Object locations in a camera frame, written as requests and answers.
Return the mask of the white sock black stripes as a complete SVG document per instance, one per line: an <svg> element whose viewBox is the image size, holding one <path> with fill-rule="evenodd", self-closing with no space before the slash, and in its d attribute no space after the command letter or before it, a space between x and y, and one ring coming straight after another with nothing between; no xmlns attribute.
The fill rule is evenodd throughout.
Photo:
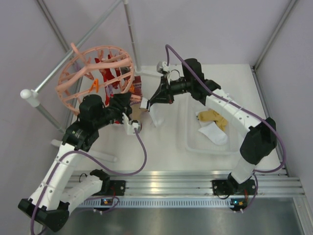
<svg viewBox="0 0 313 235"><path fill-rule="evenodd" d="M165 117L160 108L160 104L153 104L151 100L143 97L141 99L140 109L146 109L149 112L149 115L155 127L160 127L164 123Z"/></svg>

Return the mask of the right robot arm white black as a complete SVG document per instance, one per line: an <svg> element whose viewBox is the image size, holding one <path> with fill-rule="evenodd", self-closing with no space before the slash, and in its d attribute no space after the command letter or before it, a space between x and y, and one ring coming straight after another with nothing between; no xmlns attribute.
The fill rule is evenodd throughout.
<svg viewBox="0 0 313 235"><path fill-rule="evenodd" d="M225 180L212 182L213 193L221 199L231 195L253 195L257 191L256 180L251 177L260 161L277 146L276 123L272 118L262 119L227 97L219 84L205 79L200 62L195 58L183 60L183 76L170 78L167 62L159 62L160 84L148 101L152 110L157 104L172 104L174 97L189 93L192 98L216 111L243 137L239 149L241 158Z"/></svg>

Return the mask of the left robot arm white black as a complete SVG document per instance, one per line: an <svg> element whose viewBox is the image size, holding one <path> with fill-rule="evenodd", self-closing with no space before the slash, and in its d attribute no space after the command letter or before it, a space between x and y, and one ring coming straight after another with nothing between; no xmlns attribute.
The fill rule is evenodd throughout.
<svg viewBox="0 0 313 235"><path fill-rule="evenodd" d="M109 192L110 177L101 170L89 175L69 191L64 191L78 163L88 156L88 151L99 138L99 129L129 118L132 94L114 94L105 106L101 96L90 94L79 105L77 120L62 138L59 151L42 182L29 198L22 199L18 208L31 219L31 233L37 222L57 232L67 222L71 213L94 194Z"/></svg>

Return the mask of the pink round clip hanger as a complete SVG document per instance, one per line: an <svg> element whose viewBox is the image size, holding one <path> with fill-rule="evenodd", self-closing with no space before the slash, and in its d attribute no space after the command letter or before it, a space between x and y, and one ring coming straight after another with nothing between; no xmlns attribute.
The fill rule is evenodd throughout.
<svg viewBox="0 0 313 235"><path fill-rule="evenodd" d="M99 94L105 106L115 93L127 93L135 77L130 54L116 46L97 46L80 51L70 44L74 57L64 67L55 88L61 102L76 116L78 106L89 94ZM99 92L90 92L94 81L99 80Z"/></svg>

